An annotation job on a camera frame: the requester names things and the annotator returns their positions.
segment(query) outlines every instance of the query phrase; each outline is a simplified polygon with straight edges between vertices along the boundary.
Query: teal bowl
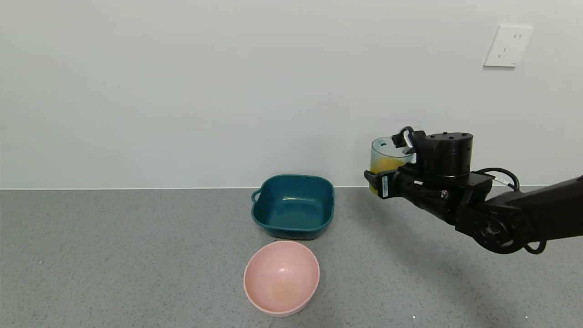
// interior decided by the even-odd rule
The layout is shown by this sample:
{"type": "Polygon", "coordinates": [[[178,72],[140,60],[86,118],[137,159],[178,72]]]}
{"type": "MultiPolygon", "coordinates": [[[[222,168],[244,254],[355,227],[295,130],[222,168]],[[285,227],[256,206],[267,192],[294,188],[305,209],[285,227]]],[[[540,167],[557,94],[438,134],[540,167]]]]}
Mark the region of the teal bowl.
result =
{"type": "Polygon", "coordinates": [[[317,176],[271,177],[251,200],[253,220],[276,238],[314,239],[334,216],[334,188],[317,176]]]}

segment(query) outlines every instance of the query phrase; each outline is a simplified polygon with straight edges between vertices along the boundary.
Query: round bowl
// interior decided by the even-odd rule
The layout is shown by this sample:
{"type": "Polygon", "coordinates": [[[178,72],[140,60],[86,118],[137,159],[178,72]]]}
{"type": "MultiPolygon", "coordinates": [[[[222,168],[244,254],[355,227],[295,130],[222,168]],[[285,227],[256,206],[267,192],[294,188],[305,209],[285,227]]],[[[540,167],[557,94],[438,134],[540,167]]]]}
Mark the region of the round bowl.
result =
{"type": "Polygon", "coordinates": [[[243,286],[256,308],[272,316],[290,316],[308,304],[320,266],[304,245],[283,240],[258,250],[247,263],[243,286]]]}

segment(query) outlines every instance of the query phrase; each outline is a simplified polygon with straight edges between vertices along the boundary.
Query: glass cup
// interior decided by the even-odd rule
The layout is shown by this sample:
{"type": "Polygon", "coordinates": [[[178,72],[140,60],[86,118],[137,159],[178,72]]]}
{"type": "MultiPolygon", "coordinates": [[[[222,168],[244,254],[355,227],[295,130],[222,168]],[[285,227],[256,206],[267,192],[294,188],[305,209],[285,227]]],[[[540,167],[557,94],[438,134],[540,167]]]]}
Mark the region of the glass cup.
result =
{"type": "MultiPolygon", "coordinates": [[[[405,155],[396,148],[391,137],[382,137],[373,141],[370,150],[370,171],[373,173],[397,170],[413,160],[413,154],[405,155]]],[[[376,195],[377,190],[369,184],[368,187],[376,195]]]]}

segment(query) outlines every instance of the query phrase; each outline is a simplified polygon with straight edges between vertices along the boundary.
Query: yellow liquid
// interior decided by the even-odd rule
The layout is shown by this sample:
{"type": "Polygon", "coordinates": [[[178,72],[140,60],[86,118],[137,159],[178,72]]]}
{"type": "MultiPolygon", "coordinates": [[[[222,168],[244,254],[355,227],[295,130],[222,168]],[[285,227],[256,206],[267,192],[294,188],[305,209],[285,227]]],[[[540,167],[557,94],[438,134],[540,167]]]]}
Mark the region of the yellow liquid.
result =
{"type": "MultiPolygon", "coordinates": [[[[402,160],[390,157],[381,157],[377,158],[373,163],[370,164],[370,171],[373,173],[378,173],[389,170],[397,170],[399,166],[403,165],[405,165],[405,162],[402,160]]],[[[377,194],[377,190],[370,184],[368,185],[368,188],[373,192],[373,194],[377,194]]]]}

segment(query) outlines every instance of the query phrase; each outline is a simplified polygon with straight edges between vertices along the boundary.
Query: electrical socket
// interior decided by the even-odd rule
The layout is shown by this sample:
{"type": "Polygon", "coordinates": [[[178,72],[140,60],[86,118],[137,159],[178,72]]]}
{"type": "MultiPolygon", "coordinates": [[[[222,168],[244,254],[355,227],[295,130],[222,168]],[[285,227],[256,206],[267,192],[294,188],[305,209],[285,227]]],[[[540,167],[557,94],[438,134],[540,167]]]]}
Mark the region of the electrical socket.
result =
{"type": "Polygon", "coordinates": [[[484,66],[516,67],[533,31],[532,27],[498,26],[484,66]]]}

